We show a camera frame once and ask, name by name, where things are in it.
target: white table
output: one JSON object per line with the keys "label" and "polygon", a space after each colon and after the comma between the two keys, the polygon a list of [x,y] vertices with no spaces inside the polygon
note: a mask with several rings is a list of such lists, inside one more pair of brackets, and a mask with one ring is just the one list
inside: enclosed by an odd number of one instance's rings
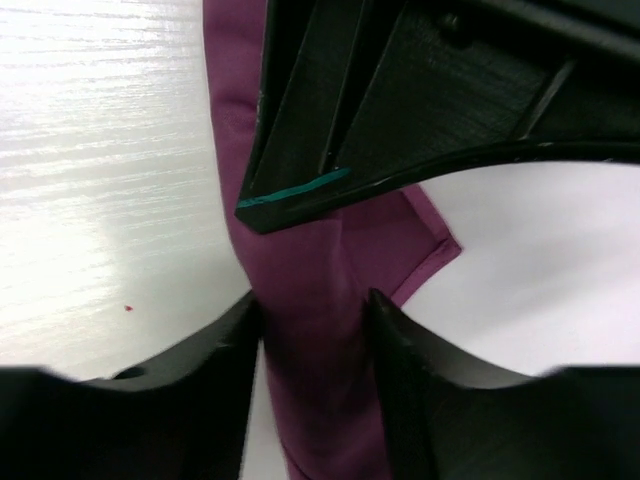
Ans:
{"label": "white table", "polygon": [[[247,290],[201,21],[200,0],[0,4],[1,364],[108,376]],[[410,315],[522,373],[640,363],[640,170],[502,167],[425,188],[465,252]],[[263,373],[250,432],[245,478],[284,478]]]}

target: black plastic part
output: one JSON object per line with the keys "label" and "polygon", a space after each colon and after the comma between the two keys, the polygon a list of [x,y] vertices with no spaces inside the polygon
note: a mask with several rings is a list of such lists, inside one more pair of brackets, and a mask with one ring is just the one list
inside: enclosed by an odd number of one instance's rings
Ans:
{"label": "black plastic part", "polygon": [[528,378],[428,332],[376,291],[367,335],[393,478],[640,478],[640,368]]}
{"label": "black plastic part", "polygon": [[247,296],[113,380],[0,370],[0,478],[237,480],[260,329]]}
{"label": "black plastic part", "polygon": [[269,2],[236,208],[258,232],[470,168],[640,163],[635,5],[294,3]]}

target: purple cloth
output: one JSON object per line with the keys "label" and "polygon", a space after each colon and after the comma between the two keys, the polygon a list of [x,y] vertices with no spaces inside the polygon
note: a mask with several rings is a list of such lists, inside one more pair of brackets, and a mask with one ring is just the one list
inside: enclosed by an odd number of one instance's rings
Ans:
{"label": "purple cloth", "polygon": [[459,247],[419,187],[256,235],[233,216],[256,122],[265,0],[204,0],[218,171],[236,255],[267,315],[278,432],[295,480],[390,478],[361,309],[401,304]]}

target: teal mark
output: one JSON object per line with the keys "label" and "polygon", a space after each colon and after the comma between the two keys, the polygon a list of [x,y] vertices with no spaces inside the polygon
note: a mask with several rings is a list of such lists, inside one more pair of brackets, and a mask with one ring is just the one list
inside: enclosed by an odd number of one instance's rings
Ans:
{"label": "teal mark", "polygon": [[269,195],[262,195],[260,197],[253,197],[253,198],[247,198],[246,200],[240,200],[238,202],[238,208],[247,208],[247,207],[253,207],[255,205],[262,205],[263,203],[277,202],[279,200],[284,200],[285,198],[300,195],[301,193],[311,192],[316,188],[320,188],[323,185],[326,185],[327,183],[335,182],[336,180],[348,175],[349,173],[351,173],[350,168],[341,168],[339,170],[334,170],[331,173],[327,173],[325,175],[322,175],[318,178],[311,180],[309,183],[296,185],[295,187],[285,188],[275,193],[270,193]]}

